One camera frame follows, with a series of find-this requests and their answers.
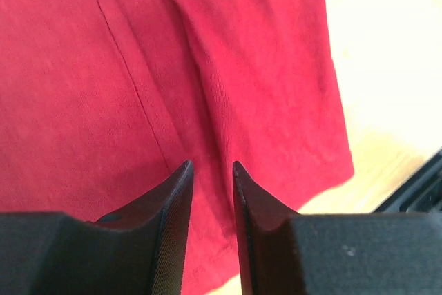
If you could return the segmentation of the red t-shirt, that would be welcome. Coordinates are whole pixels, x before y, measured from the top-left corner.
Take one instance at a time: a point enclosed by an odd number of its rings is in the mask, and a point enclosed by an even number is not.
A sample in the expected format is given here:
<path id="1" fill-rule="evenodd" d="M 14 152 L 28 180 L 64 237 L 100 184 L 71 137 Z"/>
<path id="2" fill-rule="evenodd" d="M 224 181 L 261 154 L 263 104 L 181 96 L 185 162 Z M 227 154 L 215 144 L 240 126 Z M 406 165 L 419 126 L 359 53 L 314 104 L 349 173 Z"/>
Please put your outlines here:
<path id="1" fill-rule="evenodd" d="M 293 209 L 354 168 L 325 0 L 1 0 L 1 210 L 92 220 L 195 167 L 182 291 L 238 273 L 232 164 Z"/>

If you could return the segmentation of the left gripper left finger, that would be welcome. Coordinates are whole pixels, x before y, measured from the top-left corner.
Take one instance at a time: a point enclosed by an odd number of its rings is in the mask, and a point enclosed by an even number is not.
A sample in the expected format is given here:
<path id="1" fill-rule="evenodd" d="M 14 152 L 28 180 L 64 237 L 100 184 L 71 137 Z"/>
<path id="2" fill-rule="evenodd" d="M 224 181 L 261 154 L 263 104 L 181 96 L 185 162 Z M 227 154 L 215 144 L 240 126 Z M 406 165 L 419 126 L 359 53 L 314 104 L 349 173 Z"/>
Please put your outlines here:
<path id="1" fill-rule="evenodd" d="M 193 164 L 95 222 L 1 214 L 2 294 L 179 294 Z"/>

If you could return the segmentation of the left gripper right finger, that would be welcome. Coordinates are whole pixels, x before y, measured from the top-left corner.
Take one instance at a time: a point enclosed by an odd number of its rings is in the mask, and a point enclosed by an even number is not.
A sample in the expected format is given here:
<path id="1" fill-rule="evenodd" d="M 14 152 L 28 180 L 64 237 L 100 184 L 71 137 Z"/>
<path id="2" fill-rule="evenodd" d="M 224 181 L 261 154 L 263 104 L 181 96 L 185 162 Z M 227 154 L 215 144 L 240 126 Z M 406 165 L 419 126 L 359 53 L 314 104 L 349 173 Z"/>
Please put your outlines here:
<path id="1" fill-rule="evenodd" d="M 441 214 L 295 212 L 233 164 L 243 294 L 440 294 Z"/>

